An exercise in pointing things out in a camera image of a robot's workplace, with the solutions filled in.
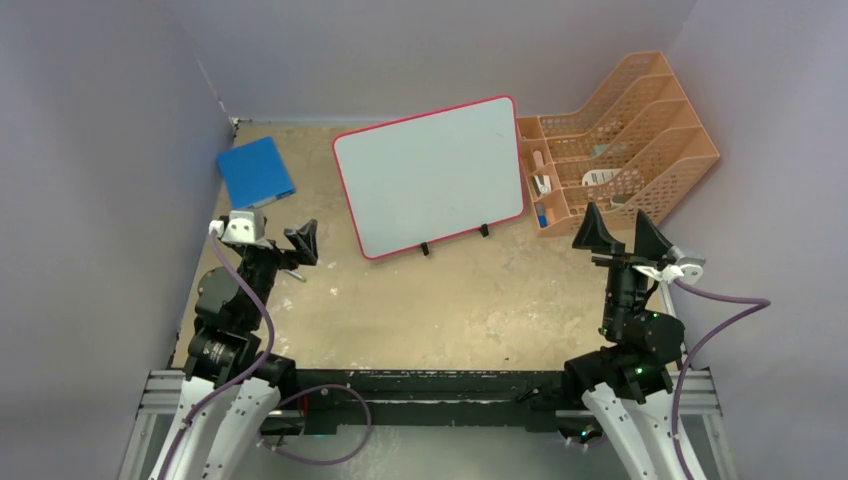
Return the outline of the pink framed whiteboard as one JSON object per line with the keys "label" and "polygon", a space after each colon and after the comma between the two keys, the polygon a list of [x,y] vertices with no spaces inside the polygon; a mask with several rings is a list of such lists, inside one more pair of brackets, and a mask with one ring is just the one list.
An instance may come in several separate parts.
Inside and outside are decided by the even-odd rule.
{"label": "pink framed whiteboard", "polygon": [[338,135],[332,150],[363,257],[525,210],[516,106],[500,95]]}

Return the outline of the white marker pen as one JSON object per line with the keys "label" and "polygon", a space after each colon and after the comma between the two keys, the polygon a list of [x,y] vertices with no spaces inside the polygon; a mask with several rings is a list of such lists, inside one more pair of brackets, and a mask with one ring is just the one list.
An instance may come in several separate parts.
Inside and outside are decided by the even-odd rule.
{"label": "white marker pen", "polygon": [[287,270],[287,269],[283,269],[282,271],[283,271],[285,274],[289,275],[290,277],[292,277],[292,278],[294,278],[294,279],[296,279],[296,280],[298,280],[298,281],[300,281],[300,282],[302,282],[302,283],[306,283],[306,282],[307,282],[306,277],[304,277],[304,276],[303,276],[303,275],[301,275],[300,273],[297,273],[297,272],[296,272],[296,271],[294,271],[294,270]]}

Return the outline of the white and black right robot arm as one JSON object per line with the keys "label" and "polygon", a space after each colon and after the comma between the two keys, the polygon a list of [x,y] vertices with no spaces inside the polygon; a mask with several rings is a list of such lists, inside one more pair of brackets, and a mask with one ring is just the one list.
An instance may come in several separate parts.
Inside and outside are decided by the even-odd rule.
{"label": "white and black right robot arm", "polygon": [[609,344],[565,363],[564,399],[589,409],[631,478],[704,478],[679,420],[674,392],[683,383],[668,370],[683,356],[685,326],[647,307],[659,285],[697,282],[704,257],[673,245],[643,211],[634,250],[627,252],[595,203],[588,204],[572,246],[591,251],[593,263],[607,271],[599,332]]}

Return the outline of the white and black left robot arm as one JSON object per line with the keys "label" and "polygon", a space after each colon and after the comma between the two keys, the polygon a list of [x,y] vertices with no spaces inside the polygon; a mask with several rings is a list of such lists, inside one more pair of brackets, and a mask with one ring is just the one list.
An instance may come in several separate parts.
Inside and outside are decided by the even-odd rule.
{"label": "white and black left robot arm", "polygon": [[285,230],[289,249],[265,237],[265,223],[258,211],[234,210],[209,224],[215,255],[226,245],[240,263],[223,261],[198,283],[185,378],[154,479],[230,478],[267,414],[297,399],[295,362],[255,333],[273,326],[266,304],[278,271],[316,265],[317,222]]}

